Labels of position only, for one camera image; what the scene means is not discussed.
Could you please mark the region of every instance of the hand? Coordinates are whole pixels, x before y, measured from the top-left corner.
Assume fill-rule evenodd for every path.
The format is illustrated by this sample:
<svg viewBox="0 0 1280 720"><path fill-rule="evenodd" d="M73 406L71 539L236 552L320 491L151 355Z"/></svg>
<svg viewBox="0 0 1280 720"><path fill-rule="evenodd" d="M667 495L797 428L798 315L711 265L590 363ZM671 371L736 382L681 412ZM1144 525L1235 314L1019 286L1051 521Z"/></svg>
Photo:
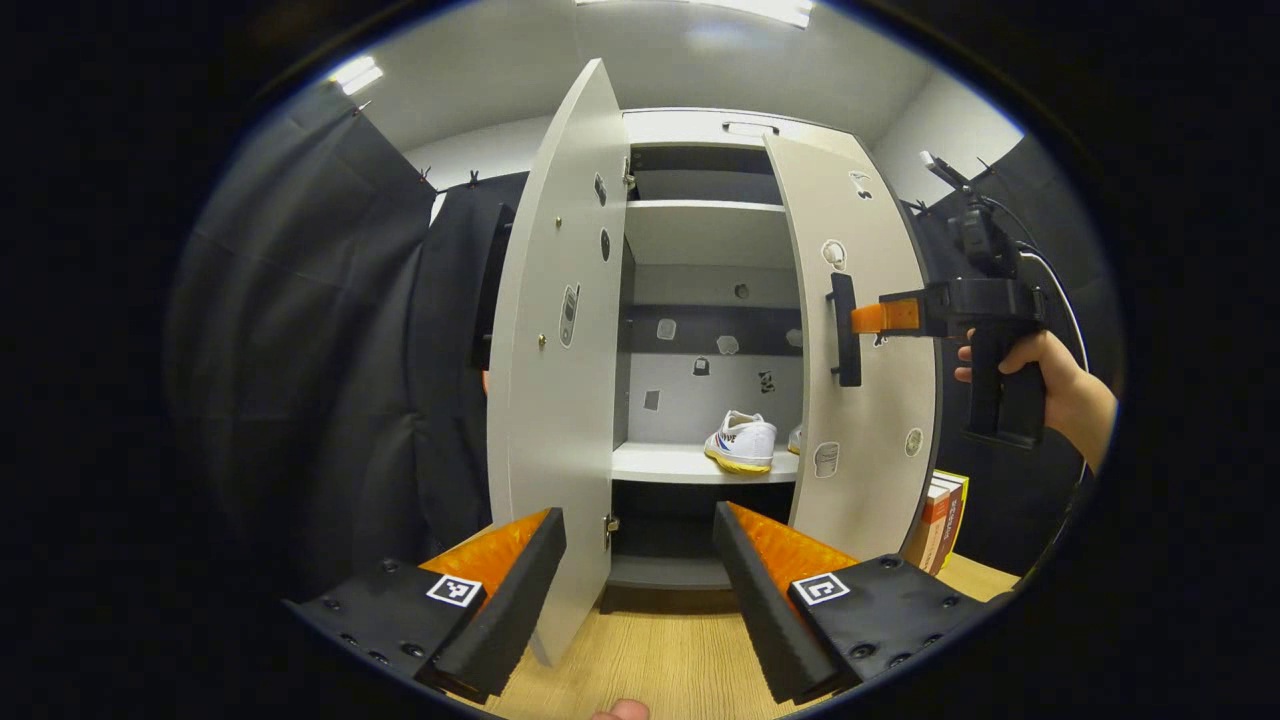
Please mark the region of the hand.
<svg viewBox="0 0 1280 720"><path fill-rule="evenodd" d="M649 707L635 700L620 700L608 712L595 712L591 720L649 720Z"/></svg>
<svg viewBox="0 0 1280 720"><path fill-rule="evenodd" d="M965 337L972 338L973 329ZM973 363L973 347L961 347L957 356L961 363ZM1038 363L1044 378L1044 425L1062 433L1097 473L1111 442L1115 396L1076 365L1071 351L1048 331L1019 340L998 368L1010 375L1028 363ZM973 380L972 368L956 368L955 374L963 383Z"/></svg>

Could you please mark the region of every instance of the white cabinet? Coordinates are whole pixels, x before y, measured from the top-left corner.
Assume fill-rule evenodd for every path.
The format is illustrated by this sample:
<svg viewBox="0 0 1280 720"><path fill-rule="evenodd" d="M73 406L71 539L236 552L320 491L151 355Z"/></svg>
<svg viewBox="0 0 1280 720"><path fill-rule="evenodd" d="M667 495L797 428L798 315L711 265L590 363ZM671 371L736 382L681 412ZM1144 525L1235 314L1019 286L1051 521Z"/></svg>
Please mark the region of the white cabinet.
<svg viewBox="0 0 1280 720"><path fill-rule="evenodd" d="M760 503L855 557L901 548L932 470L938 348L863 337L863 383L840 387L832 272L860 304L924 284L856 138L754 113L623 113L603 63L586 65L520 201L489 368L494 523L564 509L568 548L532 641L544 662L605 582L723 585L709 512L701 525L682 507ZM778 427L771 474L703 456L728 409ZM796 456L785 445L801 420ZM699 550L687 538L703 528Z"/></svg>

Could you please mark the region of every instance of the white sneaker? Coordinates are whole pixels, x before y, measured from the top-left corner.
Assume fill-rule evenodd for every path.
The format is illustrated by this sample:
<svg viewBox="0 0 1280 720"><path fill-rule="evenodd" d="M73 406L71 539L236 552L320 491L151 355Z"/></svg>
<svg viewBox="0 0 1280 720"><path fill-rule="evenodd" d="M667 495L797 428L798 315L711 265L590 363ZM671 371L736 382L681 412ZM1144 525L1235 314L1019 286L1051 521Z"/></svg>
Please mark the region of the white sneaker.
<svg viewBox="0 0 1280 720"><path fill-rule="evenodd" d="M804 423L800 423L799 425L796 425L796 429L791 430L791 434L787 436L787 450L795 452L796 455L800 455L800 439L803 437L804 437Z"/></svg>
<svg viewBox="0 0 1280 720"><path fill-rule="evenodd" d="M719 432L707 438L703 452L730 473L759 475L773 468L773 443L778 429L759 414L730 410Z"/></svg>

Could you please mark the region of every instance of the book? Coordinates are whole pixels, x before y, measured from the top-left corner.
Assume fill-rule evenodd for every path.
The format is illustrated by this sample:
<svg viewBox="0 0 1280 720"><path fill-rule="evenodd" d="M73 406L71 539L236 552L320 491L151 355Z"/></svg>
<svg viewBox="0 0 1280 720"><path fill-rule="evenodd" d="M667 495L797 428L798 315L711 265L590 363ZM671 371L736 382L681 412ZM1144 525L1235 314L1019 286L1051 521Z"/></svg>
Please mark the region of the book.
<svg viewBox="0 0 1280 720"><path fill-rule="evenodd" d="M945 487L948 491L948 502L946 520L942 527L942 537L938 542L938 550L934 553L933 564L929 566L929 574L937 575L943 568L947 566L947 561L951 559L951 552L956 546L956 537L960 534L960 523L964 520L964 506L965 501L969 498L969 478L956 475L954 473L934 470L933 484Z"/></svg>
<svg viewBox="0 0 1280 720"><path fill-rule="evenodd" d="M928 571L933 565L938 544L942 541L942 529L946 525L947 498L951 492L945 487L932 483L925 492L924 509L920 511L920 519L915 524L904 557L908 562Z"/></svg>

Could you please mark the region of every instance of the door hinge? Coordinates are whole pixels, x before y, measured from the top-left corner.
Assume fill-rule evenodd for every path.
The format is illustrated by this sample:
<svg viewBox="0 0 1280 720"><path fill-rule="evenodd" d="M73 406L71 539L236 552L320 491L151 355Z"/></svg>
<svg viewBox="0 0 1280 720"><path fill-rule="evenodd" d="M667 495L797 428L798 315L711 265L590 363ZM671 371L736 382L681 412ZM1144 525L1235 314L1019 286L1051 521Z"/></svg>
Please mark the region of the door hinge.
<svg viewBox="0 0 1280 720"><path fill-rule="evenodd" d="M609 544L613 542L613 533L618 532L622 521L618 520L613 514L604 516L604 550L609 550Z"/></svg>
<svg viewBox="0 0 1280 720"><path fill-rule="evenodd" d="M628 191L636 188L636 177L631 174L631 154L622 159L622 184Z"/></svg>

